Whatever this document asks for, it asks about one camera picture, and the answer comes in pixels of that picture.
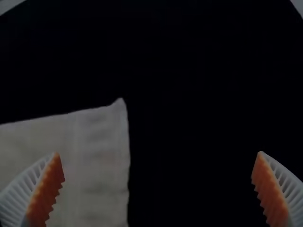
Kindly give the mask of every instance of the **black background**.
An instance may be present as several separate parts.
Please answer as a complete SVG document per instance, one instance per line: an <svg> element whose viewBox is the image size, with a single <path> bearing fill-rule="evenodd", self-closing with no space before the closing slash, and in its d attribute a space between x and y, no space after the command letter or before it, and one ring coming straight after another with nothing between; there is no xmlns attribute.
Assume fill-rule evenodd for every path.
<svg viewBox="0 0 303 227"><path fill-rule="evenodd" d="M0 122L122 97L130 227L266 226L257 152L303 179L302 40L287 0L26 0L0 17Z"/></svg>

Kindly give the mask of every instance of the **dark surface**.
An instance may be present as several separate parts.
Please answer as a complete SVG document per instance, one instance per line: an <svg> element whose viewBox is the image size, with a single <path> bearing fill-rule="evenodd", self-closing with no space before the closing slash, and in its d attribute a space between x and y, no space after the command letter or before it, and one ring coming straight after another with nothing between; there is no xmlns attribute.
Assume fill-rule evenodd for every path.
<svg viewBox="0 0 303 227"><path fill-rule="evenodd" d="M266 226L257 152L303 179L291 3L81 3L27 0L0 17L1 123L123 97L130 227Z"/></svg>

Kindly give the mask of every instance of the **fabric surface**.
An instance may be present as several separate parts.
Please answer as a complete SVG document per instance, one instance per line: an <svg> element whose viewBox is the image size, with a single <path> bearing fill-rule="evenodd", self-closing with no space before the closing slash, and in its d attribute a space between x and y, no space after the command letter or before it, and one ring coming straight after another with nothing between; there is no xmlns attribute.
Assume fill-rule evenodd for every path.
<svg viewBox="0 0 303 227"><path fill-rule="evenodd" d="M66 181L49 227L126 227L130 165L126 106L0 126L0 189L39 158L58 152Z"/></svg>

